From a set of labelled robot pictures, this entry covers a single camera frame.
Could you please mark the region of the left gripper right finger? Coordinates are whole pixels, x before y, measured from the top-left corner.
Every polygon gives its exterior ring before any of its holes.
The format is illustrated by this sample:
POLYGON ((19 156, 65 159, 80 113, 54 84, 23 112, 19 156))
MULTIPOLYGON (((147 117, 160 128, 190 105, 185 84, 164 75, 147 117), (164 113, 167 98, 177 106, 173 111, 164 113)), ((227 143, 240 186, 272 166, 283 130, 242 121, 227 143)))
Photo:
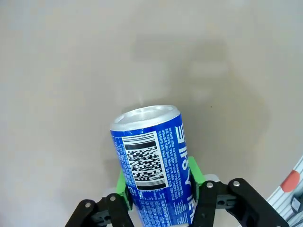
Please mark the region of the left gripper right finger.
POLYGON ((194 157, 189 157, 196 209, 192 227, 212 227, 216 210, 224 209, 242 227, 287 227, 289 224, 243 178, 224 184, 207 180, 194 157))

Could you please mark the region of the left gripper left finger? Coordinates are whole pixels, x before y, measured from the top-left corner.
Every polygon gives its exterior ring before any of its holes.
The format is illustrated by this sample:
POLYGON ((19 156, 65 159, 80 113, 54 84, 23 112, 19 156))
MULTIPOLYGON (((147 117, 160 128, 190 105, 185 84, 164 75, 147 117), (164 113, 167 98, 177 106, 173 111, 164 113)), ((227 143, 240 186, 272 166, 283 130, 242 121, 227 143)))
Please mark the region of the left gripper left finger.
POLYGON ((123 172, 117 180, 116 192, 102 197, 100 201, 84 199, 79 202, 67 227, 133 227, 129 216, 133 209, 133 200, 126 186, 123 172))

